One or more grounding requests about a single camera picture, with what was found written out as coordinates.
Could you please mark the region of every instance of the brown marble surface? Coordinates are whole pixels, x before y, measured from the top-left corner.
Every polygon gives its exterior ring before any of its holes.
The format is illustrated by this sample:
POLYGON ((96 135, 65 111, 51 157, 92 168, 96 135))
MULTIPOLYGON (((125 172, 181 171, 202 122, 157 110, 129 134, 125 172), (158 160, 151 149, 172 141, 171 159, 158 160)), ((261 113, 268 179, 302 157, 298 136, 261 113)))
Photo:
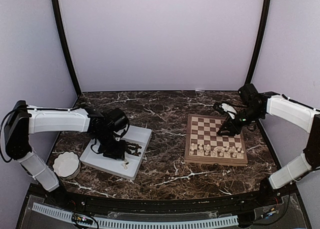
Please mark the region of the brown marble surface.
MULTIPOLYGON (((237 92, 139 91, 88 92, 85 103, 101 112, 122 109, 130 124, 152 129, 145 157, 134 181, 82 165, 72 180, 64 180, 68 191, 86 195, 138 200, 182 200, 235 195, 257 191, 260 181, 276 171, 275 163, 258 129, 243 129, 248 165, 245 167, 186 163, 188 114, 219 116, 215 102, 239 104, 237 92)), ((90 137, 86 133, 63 132, 48 164, 65 151, 81 156, 90 137)))

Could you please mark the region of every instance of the chessboard border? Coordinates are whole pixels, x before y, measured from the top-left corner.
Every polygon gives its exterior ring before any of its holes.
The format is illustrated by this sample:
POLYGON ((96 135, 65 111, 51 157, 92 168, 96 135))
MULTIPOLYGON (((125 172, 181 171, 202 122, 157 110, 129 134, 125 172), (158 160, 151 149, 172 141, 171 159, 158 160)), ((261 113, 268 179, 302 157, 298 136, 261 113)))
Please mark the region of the chessboard border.
MULTIPOLYGON (((217 119, 217 120, 225 120, 226 118, 223 116, 213 116, 213 115, 199 115, 199 114, 188 114, 188 120, 187 120, 187 128, 186 128, 186 143, 185 143, 185 151, 184 151, 184 160, 187 163, 200 163, 200 164, 219 164, 223 166, 240 166, 244 167, 248 164, 248 158, 247 158, 247 153, 245 151, 243 155, 243 159, 239 161, 239 159, 234 159, 234 158, 219 158, 215 157, 215 161, 212 161, 212 157, 199 157, 199 156, 194 156, 190 155, 190 140, 191 140, 191 126, 192 126, 192 117, 197 117, 197 118, 208 118, 208 119, 217 119)), ((245 140, 244 140, 244 135, 241 132, 240 133, 240 139, 241 139, 241 146, 243 150, 246 150, 245 146, 245 140)))

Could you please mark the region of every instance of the light chessboard square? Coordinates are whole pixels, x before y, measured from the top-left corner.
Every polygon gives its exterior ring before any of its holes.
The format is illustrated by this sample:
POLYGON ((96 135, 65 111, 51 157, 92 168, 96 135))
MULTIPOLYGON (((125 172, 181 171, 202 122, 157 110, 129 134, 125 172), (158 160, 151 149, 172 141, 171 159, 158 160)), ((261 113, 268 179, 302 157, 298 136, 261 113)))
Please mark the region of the light chessboard square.
POLYGON ((186 162, 225 166, 245 166, 248 164, 242 133, 235 136, 217 135, 224 120, 225 118, 220 116, 188 115, 184 154, 186 162))

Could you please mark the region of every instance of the white tray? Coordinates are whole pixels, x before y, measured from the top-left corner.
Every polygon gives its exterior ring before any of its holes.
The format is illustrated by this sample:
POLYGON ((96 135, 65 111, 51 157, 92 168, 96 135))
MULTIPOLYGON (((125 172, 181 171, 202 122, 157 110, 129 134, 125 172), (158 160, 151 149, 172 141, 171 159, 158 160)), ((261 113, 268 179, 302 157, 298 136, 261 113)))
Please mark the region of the white tray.
MULTIPOLYGON (((130 126, 128 132, 122 138, 129 143, 136 143, 139 144, 142 148, 138 150, 141 152, 139 156, 130 155, 125 152, 125 158, 129 162, 127 165, 127 169, 123 166, 125 163, 123 160, 115 160, 108 157, 102 156, 102 154, 95 154, 91 150, 91 145, 94 144, 95 140, 91 140, 84 150, 83 154, 80 157, 80 161, 92 168, 101 170, 106 173, 110 173, 112 175, 116 175, 118 177, 126 178, 129 180, 136 179, 139 167, 141 162, 144 158, 145 151, 148 147, 150 138, 151 138, 151 129, 137 127, 137 126, 130 126)), ((99 141, 97 144, 94 145, 92 148, 94 151, 98 151, 100 146, 99 141)))

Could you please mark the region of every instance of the wall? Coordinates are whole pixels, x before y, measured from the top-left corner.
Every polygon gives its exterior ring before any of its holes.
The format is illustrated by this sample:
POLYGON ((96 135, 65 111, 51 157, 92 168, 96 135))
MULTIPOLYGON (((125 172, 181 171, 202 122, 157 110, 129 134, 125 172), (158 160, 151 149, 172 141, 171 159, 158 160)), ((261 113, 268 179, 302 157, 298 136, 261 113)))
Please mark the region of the wall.
POLYGON ((263 0, 59 0, 82 91, 237 90, 263 0))
MULTIPOLYGON (((18 100, 43 107, 72 106, 76 93, 51 0, 0 0, 0 12, 0 118, 18 100)), ((32 135, 30 143, 46 160, 56 137, 56 133, 40 133, 32 135)), ((0 171, 0 225, 11 229, 33 180, 15 161, 0 161, 0 171)))
MULTIPOLYGON (((258 91, 275 91, 320 108, 320 0, 271 0, 254 74, 258 91)), ((282 165, 305 148, 308 134, 268 116, 263 126, 282 165)), ((320 173, 298 183, 313 228, 320 228, 320 173)))

